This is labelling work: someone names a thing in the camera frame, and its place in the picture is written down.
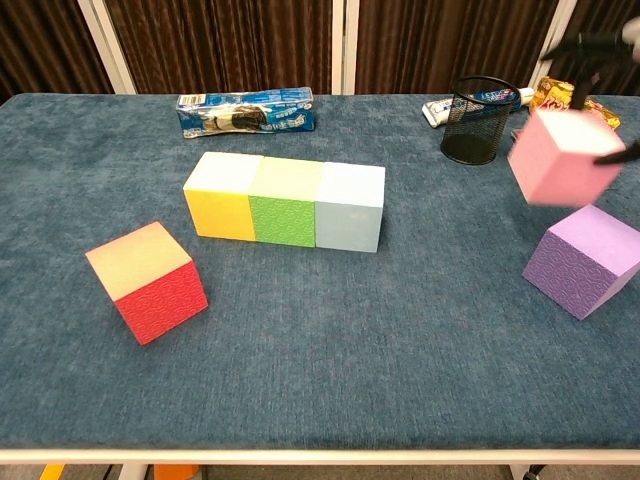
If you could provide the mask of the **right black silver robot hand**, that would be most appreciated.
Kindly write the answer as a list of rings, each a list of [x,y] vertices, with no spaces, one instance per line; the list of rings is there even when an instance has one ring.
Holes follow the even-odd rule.
[[[540,60],[549,61],[563,56],[591,64],[575,83],[569,105],[572,110],[581,110],[593,87],[612,65],[631,61],[639,63],[639,18],[627,21],[613,33],[578,33],[562,39],[549,48]]]

